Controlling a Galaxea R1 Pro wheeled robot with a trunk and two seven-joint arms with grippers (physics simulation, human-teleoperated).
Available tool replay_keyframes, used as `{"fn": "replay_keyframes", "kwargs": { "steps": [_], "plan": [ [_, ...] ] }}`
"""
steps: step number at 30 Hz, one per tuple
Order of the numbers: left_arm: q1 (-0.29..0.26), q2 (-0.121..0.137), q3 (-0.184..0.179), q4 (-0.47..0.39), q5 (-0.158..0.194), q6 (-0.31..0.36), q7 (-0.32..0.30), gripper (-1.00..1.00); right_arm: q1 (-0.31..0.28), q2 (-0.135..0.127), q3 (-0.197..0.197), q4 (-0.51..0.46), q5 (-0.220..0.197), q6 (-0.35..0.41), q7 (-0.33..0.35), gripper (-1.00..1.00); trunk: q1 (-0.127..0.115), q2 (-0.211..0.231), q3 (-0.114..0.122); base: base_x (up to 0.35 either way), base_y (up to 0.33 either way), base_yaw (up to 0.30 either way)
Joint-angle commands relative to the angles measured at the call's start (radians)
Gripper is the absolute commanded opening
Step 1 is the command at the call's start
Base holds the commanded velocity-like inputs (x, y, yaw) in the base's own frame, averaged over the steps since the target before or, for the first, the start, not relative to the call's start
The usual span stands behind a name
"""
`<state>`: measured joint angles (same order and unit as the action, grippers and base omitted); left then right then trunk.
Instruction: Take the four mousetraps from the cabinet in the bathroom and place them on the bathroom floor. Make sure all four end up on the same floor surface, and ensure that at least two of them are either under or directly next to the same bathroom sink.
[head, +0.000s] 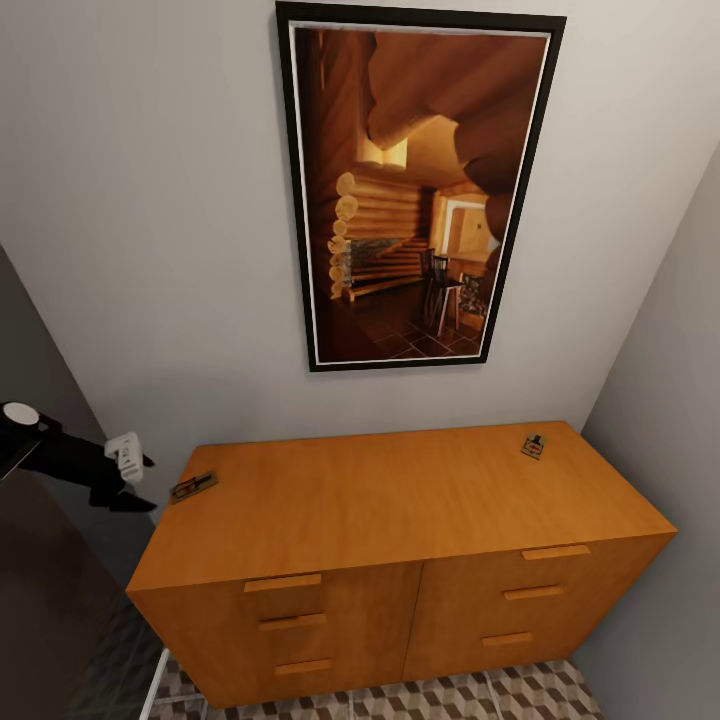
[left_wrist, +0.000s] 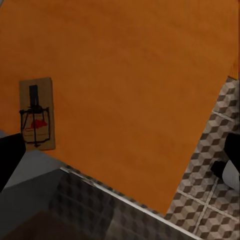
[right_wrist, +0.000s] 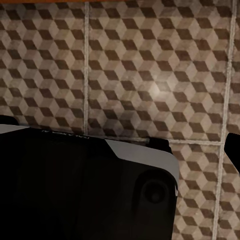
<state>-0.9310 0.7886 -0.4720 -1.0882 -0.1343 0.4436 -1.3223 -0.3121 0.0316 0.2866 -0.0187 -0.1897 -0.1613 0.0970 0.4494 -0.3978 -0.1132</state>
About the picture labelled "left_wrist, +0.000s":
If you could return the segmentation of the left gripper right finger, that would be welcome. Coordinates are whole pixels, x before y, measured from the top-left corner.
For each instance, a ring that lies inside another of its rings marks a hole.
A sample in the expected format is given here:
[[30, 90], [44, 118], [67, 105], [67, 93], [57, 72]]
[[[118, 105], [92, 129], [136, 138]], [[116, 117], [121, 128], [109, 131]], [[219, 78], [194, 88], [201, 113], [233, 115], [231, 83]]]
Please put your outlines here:
[[228, 155], [229, 159], [236, 167], [240, 174], [240, 135], [235, 133], [229, 133], [227, 135], [224, 151]]

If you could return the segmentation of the mousetrap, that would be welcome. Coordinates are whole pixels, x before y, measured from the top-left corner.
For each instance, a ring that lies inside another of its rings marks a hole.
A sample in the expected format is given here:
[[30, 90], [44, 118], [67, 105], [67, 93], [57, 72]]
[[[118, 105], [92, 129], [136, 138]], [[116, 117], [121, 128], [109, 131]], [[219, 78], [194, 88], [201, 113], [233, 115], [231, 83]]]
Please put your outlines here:
[[26, 151], [56, 148], [51, 77], [19, 82], [20, 132]]

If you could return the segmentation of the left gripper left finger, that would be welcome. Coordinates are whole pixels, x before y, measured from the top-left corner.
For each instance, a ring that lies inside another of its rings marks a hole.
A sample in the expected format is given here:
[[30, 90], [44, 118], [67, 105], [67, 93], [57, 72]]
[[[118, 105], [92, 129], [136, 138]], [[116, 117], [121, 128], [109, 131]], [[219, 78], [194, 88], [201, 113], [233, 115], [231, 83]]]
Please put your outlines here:
[[25, 153], [26, 144], [22, 133], [0, 138], [0, 192], [6, 186]]

